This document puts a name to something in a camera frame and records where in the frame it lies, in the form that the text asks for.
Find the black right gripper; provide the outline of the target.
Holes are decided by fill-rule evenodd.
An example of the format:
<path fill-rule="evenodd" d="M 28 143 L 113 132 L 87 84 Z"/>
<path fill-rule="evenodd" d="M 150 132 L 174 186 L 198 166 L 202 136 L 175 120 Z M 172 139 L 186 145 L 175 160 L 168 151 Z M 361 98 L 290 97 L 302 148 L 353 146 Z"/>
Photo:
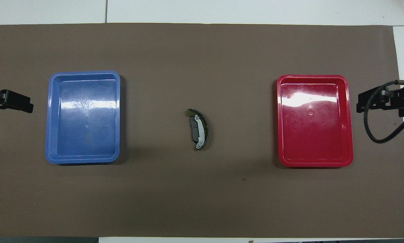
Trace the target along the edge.
<path fill-rule="evenodd" d="M 373 89 L 369 89 L 365 92 L 358 94 L 358 100 L 356 104 L 356 113 L 363 113 L 365 107 L 370 101 L 369 110 L 382 109 L 382 110 L 398 110 L 398 116 L 404 117 L 404 87 L 397 90 L 389 91 L 387 88 L 381 88 L 380 86 Z"/>

